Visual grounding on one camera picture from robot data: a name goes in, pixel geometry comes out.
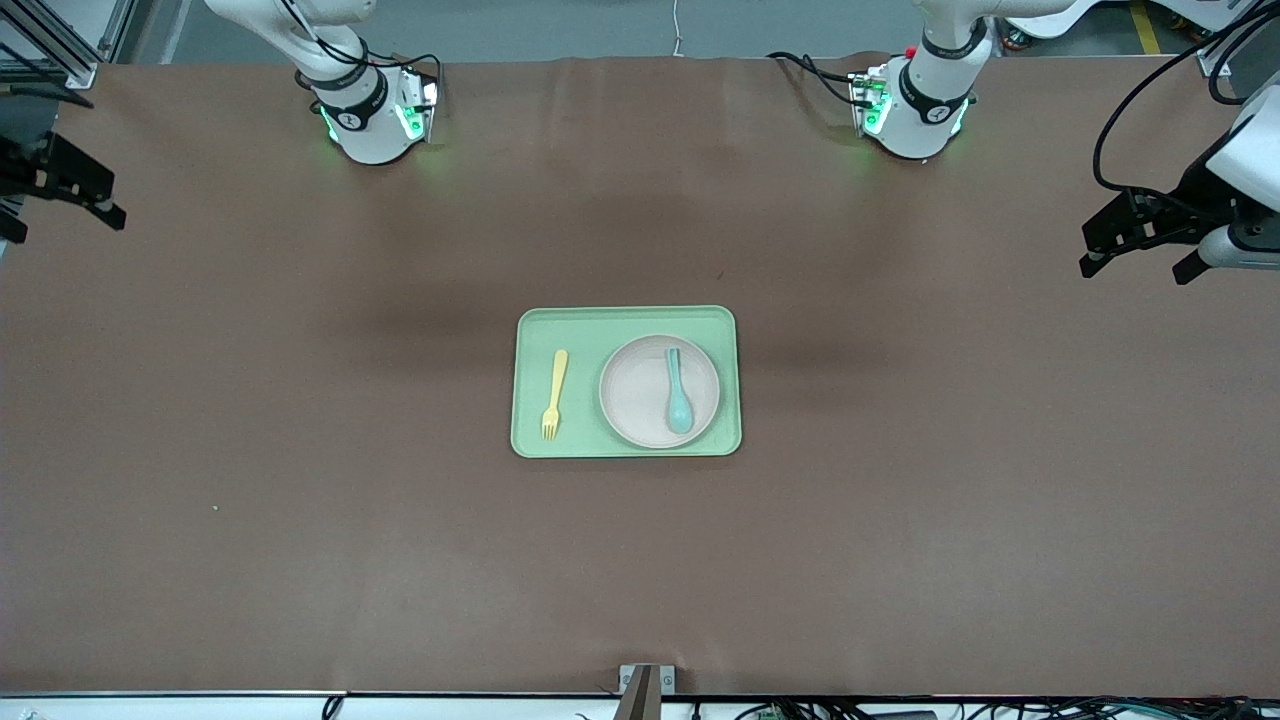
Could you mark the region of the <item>yellow plastic fork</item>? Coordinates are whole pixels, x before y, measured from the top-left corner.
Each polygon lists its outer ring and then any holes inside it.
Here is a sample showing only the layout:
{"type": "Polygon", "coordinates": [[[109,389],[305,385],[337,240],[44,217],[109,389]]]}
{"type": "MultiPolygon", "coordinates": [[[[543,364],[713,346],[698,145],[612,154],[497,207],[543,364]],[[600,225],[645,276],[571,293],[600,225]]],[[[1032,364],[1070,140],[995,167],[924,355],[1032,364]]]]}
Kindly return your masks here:
{"type": "Polygon", "coordinates": [[[570,352],[558,348],[554,352],[550,370],[550,389],[547,409],[541,415],[541,437],[553,441],[561,425],[561,397],[566,373],[570,363],[570,352]]]}

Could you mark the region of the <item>aluminium frame profile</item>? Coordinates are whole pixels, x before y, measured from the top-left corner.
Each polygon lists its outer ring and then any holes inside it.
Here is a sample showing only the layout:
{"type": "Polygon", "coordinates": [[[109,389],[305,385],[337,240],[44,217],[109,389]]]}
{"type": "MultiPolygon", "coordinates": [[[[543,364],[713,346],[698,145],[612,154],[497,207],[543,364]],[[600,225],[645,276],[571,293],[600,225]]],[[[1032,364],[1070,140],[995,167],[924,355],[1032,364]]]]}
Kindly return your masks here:
{"type": "Polygon", "coordinates": [[[120,54],[138,0],[0,0],[0,79],[63,79],[90,88],[120,54]]]}

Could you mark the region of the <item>round beige plate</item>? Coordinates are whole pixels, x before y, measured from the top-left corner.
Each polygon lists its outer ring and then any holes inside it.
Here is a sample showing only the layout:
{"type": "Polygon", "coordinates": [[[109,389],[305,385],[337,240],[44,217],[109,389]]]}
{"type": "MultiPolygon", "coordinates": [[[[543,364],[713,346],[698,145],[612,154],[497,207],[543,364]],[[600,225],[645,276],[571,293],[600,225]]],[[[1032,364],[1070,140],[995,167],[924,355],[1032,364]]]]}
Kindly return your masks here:
{"type": "Polygon", "coordinates": [[[641,450],[676,450],[705,434],[721,407],[721,374],[710,356],[689,340],[648,334],[617,348],[602,372],[599,404],[611,429],[641,450]],[[694,425],[680,436],[667,424],[669,392],[666,350],[678,347],[684,388],[694,425]]]}

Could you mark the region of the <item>teal plastic spoon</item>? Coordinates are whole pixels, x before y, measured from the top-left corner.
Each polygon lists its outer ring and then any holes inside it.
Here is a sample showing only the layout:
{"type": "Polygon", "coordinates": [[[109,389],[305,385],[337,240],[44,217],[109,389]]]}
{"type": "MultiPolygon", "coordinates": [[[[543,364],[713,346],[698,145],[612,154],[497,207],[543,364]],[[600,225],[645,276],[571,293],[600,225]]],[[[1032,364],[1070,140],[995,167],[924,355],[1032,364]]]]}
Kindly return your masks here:
{"type": "Polygon", "coordinates": [[[669,382],[667,424],[673,433],[686,436],[692,429],[694,414],[684,388],[678,347],[672,346],[666,350],[666,366],[669,382]]]}

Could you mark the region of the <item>light green rectangular tray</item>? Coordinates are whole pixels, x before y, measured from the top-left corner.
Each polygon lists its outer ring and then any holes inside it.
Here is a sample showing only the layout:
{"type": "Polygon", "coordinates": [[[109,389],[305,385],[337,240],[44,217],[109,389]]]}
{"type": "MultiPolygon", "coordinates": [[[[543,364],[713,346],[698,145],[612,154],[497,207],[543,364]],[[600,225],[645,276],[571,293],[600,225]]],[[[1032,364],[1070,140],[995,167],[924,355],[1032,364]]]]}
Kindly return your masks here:
{"type": "Polygon", "coordinates": [[[530,459],[721,457],[742,442],[739,343],[733,314],[721,305],[630,307],[538,307],[517,325],[509,443],[530,459]],[[710,356],[719,373],[721,401],[710,429],[676,450],[641,450],[605,421],[599,384],[605,363],[621,346],[648,334],[689,340],[710,356]],[[559,402],[559,429],[541,437],[556,350],[570,352],[559,402]]]}

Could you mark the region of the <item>metal table edge bracket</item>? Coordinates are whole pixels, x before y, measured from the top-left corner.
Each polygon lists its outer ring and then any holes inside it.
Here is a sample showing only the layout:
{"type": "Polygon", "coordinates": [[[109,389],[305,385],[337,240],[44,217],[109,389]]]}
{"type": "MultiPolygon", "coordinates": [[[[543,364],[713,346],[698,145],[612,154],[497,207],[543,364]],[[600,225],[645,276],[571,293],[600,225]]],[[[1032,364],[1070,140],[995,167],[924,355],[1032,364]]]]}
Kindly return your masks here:
{"type": "Polygon", "coordinates": [[[620,701],[613,720],[662,720],[664,698],[677,691],[676,666],[625,664],[618,676],[620,701]]]}

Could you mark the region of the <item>brown table cover cloth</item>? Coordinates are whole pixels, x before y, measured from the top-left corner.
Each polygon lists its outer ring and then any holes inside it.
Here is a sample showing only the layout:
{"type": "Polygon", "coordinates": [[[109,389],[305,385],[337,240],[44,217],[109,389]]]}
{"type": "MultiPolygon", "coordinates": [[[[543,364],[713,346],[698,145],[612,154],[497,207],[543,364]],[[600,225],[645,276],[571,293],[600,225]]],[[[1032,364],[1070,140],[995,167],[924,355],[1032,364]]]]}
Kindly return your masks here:
{"type": "Polygon", "coordinates": [[[1155,67],[991,61],[920,164],[773,61],[454,65],[380,168],[284,67],[106,69],[127,227],[0,261],[0,689],[1280,698],[1280,273],[1078,270],[1155,67]],[[525,313],[673,305],[735,454],[512,450],[525,313]]]}

